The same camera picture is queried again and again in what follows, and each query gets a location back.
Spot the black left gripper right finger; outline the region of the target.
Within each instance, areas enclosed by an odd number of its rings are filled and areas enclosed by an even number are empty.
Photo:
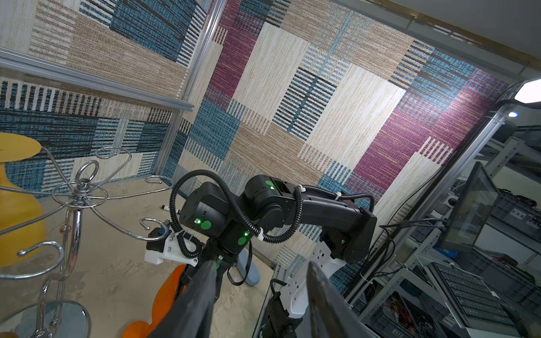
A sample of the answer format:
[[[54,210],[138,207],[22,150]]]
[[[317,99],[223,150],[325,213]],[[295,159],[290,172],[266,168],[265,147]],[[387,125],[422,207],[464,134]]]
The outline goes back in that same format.
[[[378,337],[358,320],[314,262],[308,265],[307,291],[312,337]]]

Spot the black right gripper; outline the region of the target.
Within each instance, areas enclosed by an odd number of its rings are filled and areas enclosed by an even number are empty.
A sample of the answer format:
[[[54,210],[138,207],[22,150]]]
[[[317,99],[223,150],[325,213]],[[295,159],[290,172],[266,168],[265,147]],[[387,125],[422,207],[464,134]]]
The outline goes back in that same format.
[[[217,239],[209,239],[206,246],[202,249],[201,255],[198,257],[197,265],[195,267],[186,265],[181,273],[181,291],[184,291],[199,269],[206,262],[210,262],[216,271],[214,299],[218,300],[221,293],[223,276],[235,263],[236,258],[237,256],[228,251]]]

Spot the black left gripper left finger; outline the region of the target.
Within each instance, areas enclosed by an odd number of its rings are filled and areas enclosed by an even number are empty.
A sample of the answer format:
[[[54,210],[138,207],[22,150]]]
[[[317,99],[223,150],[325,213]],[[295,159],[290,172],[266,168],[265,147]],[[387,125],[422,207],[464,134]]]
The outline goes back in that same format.
[[[216,271],[206,262],[173,303],[150,337],[208,337],[214,308]]]

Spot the orange wine glass front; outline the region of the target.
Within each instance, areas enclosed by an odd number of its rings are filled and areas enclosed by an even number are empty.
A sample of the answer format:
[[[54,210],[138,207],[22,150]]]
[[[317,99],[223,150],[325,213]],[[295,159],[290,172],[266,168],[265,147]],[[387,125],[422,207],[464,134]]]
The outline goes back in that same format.
[[[145,321],[136,321],[129,324],[122,338],[148,337],[156,329],[173,305],[180,276],[186,267],[180,265],[175,268],[157,292],[152,306],[152,322],[149,324]]]

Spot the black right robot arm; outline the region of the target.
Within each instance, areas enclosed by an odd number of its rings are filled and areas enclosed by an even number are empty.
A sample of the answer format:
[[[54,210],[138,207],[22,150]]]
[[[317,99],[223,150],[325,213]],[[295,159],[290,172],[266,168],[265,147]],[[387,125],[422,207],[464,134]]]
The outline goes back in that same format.
[[[234,194],[225,181],[209,170],[193,170],[172,187],[171,227],[183,256],[195,259],[181,273],[177,293],[188,286],[206,262],[216,266],[216,284],[236,262],[251,240],[281,244],[300,225],[317,225],[322,232],[311,255],[326,277],[359,262],[369,253],[377,219],[372,208],[356,204],[356,195],[320,187],[292,184],[257,175]]]

